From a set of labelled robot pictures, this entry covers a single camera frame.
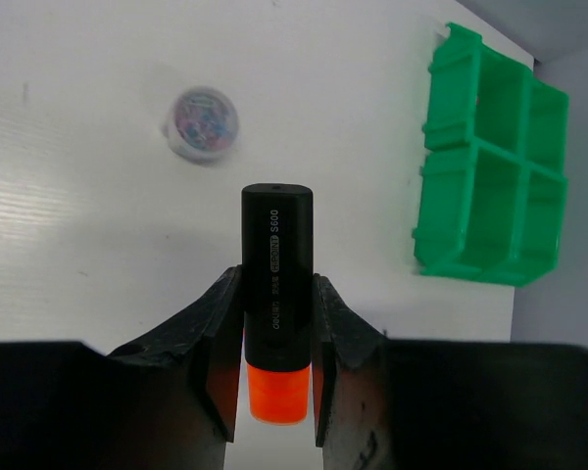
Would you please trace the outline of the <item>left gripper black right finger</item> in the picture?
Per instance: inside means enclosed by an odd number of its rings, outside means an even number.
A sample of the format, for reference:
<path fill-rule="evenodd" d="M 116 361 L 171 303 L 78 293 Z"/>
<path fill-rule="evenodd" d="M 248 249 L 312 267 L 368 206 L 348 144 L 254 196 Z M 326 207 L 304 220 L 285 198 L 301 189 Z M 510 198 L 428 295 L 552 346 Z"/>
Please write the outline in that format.
<path fill-rule="evenodd" d="M 588 349 L 393 339 L 312 287 L 326 469 L 588 469 Z"/>

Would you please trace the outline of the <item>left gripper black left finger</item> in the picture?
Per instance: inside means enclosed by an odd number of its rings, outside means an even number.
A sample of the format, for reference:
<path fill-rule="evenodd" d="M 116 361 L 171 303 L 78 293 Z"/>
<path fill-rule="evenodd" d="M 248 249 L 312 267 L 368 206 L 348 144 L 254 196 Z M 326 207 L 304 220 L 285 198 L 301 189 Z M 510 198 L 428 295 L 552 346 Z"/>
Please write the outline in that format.
<path fill-rule="evenodd" d="M 241 270 L 101 354 L 0 343 L 0 469 L 221 469 L 233 441 Z"/>

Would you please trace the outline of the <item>orange cap black highlighter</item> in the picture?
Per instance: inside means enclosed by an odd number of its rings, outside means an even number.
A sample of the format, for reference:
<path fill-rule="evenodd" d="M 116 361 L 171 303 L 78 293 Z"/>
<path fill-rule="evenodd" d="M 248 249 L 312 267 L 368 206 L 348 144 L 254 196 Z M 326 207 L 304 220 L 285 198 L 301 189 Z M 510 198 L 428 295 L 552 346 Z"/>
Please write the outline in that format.
<path fill-rule="evenodd" d="M 272 425 L 298 424 L 308 413 L 311 374 L 312 190 L 243 188 L 241 251 L 250 412 Z"/>

